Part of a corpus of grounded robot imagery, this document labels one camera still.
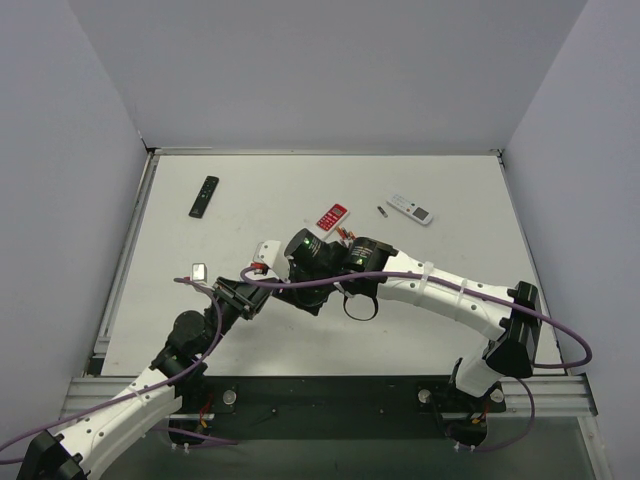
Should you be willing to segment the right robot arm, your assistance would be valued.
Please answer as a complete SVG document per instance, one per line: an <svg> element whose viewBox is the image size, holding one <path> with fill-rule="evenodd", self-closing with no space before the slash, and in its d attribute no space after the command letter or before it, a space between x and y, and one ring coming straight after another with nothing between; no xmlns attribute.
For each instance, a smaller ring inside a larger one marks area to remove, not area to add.
<svg viewBox="0 0 640 480"><path fill-rule="evenodd" d="M302 229L286 246L274 248L261 258L278 279L294 284L281 295L300 309L317 314L332 292L346 299L362 295L374 303L397 301L428 310L483 336L485 345L453 371L454 386L467 395L480 398L504 377L534 373L541 320L538 290L530 283L473 282L367 237L326 242Z"/></svg>

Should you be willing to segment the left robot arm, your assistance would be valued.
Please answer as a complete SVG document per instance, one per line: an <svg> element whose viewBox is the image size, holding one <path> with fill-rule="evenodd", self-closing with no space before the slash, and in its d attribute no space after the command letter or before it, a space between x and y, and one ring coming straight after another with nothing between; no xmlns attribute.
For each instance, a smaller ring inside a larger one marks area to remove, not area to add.
<svg viewBox="0 0 640 480"><path fill-rule="evenodd" d="M113 398L25 433L31 441L19 479L98 479L165 417L199 408L205 359L238 319L252 319L272 293L261 281L220 278L214 287L187 278L174 281L206 295L210 306L180 314L150 366Z"/></svg>

